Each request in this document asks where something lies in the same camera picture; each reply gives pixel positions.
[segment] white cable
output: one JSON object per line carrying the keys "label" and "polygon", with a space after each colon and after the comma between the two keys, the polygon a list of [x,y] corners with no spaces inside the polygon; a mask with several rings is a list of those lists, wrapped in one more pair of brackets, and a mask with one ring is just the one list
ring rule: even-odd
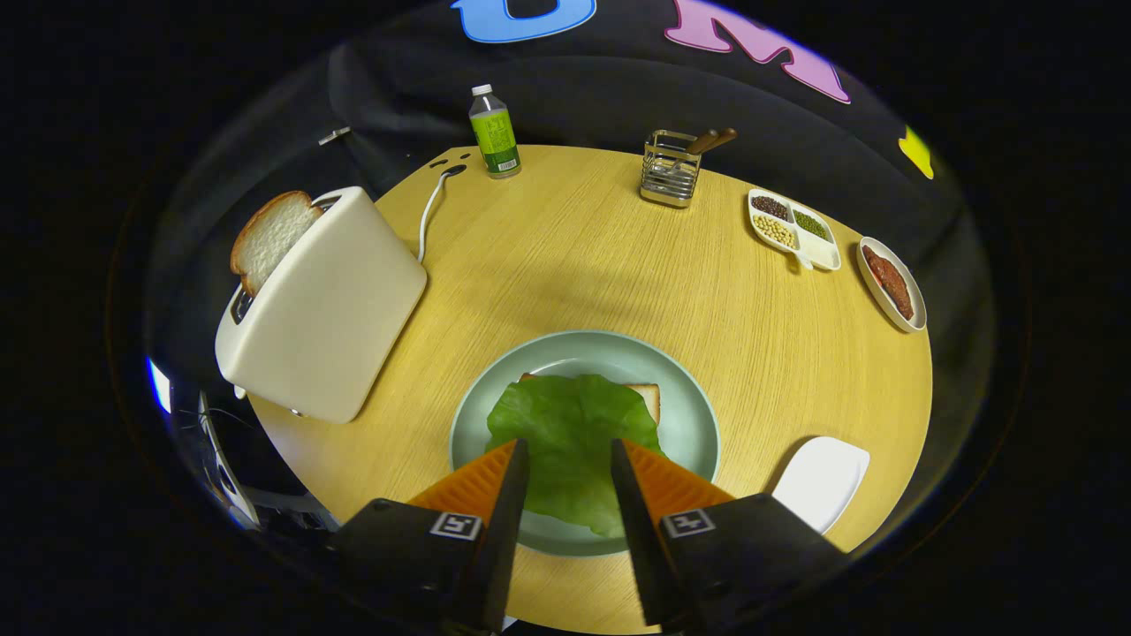
{"label": "white cable", "polygon": [[432,190],[432,196],[429,197],[428,204],[424,206],[424,214],[421,215],[421,247],[416,250],[416,263],[424,263],[424,227],[428,225],[428,210],[432,209],[432,201],[440,194],[440,188],[443,187],[443,180],[447,178],[448,174],[446,172],[440,173],[440,181],[437,182],[435,190]]}

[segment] white sectioned tray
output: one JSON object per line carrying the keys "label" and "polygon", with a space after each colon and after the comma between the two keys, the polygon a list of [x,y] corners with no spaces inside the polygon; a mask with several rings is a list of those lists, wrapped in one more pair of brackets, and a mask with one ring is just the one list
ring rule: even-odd
{"label": "white sectioned tray", "polygon": [[[864,246],[872,248],[872,251],[878,256],[890,260],[904,277],[904,282],[907,283],[907,295],[910,296],[912,301],[910,320],[899,313],[891,296],[880,286],[880,281],[877,280],[875,274],[872,274],[872,268],[867,266],[867,259],[864,258]],[[883,312],[897,327],[907,333],[921,332],[923,327],[926,327],[926,303],[923,302],[923,294],[920,292],[918,283],[915,282],[915,276],[912,276],[912,270],[904,265],[903,260],[899,260],[899,257],[893,251],[888,249],[888,246],[871,237],[863,237],[860,240],[860,244],[856,246],[856,264],[860,266],[860,273],[864,276],[867,289],[875,296],[875,302],[880,303],[880,308],[883,309]]]}
{"label": "white sectioned tray", "polygon": [[[778,218],[772,214],[767,214],[756,208],[751,203],[754,197],[769,197],[784,205],[786,208],[786,218]],[[829,224],[826,223],[823,218],[821,218],[820,214],[817,214],[803,205],[795,204],[780,195],[776,195],[769,190],[762,190],[761,188],[754,188],[746,194],[746,210],[750,214],[750,225],[754,229],[754,233],[758,234],[758,238],[776,249],[794,255],[797,258],[797,263],[806,269],[812,269],[814,266],[829,272],[840,269],[840,250],[837,248],[837,238],[832,234],[832,229],[829,227]],[[801,212],[805,216],[815,221],[828,234],[828,240],[822,239],[798,225],[794,210]],[[758,216],[765,216],[785,225],[785,227],[793,232],[794,237],[797,239],[797,249],[789,248],[775,241],[758,229],[758,226],[754,225],[754,218]]]}
{"label": "white sectioned tray", "polygon": [[867,450],[832,437],[817,437],[797,449],[772,496],[824,534],[848,507],[864,481]]}

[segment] utensil holder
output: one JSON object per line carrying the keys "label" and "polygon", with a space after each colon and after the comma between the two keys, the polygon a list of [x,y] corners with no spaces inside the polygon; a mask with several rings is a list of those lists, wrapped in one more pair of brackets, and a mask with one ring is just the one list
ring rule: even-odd
{"label": "utensil holder", "polygon": [[640,196],[673,207],[688,207],[699,181],[702,155],[688,154],[693,135],[655,130],[644,144]]}

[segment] wooden table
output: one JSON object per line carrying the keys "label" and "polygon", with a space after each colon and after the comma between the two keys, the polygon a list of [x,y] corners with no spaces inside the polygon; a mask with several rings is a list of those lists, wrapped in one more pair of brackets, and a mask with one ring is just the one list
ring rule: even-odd
{"label": "wooden table", "polygon": [[[343,522],[375,497],[408,499],[450,472],[452,418],[483,369],[544,334],[608,329],[664,350],[707,392],[723,439],[716,483],[732,495],[771,489],[813,436],[871,453],[827,536],[851,550],[871,535],[918,462],[931,351],[925,330],[899,332],[870,295],[851,251],[860,234],[826,217],[844,265],[804,272],[753,234],[750,183],[705,171],[681,210],[640,198],[639,155],[520,153],[523,173],[495,181],[475,147],[452,148],[437,157],[447,164],[421,167],[378,201],[415,253],[440,171],[468,166],[438,197],[428,289],[356,420],[299,419],[251,397],[310,491]],[[655,631],[627,553],[570,559],[519,547],[508,613],[578,631]]]}

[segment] toaster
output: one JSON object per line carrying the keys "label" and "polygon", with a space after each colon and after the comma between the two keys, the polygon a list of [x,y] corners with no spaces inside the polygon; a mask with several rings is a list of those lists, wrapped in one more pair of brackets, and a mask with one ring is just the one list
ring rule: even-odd
{"label": "toaster", "polygon": [[357,187],[314,199],[322,216],[252,298],[236,285],[216,329],[224,379],[296,415],[354,419],[428,274]]}

